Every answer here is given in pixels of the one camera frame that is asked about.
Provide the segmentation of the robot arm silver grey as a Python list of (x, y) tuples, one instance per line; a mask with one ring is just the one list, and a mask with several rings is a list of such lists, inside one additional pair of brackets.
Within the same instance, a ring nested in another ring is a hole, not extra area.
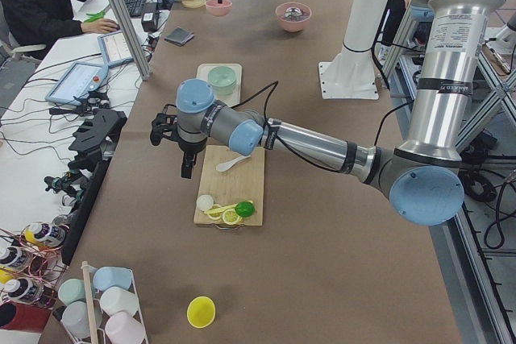
[(283, 147), (329, 172), (351, 174), (381, 191), (405, 219), (424, 226), (453, 218), (464, 200), (456, 140), (489, 15), (505, 0), (413, 0), (434, 14), (405, 140), (392, 151), (362, 147), (264, 114), (233, 110), (199, 79), (177, 90), (174, 139), (190, 177), (208, 138), (240, 155)]

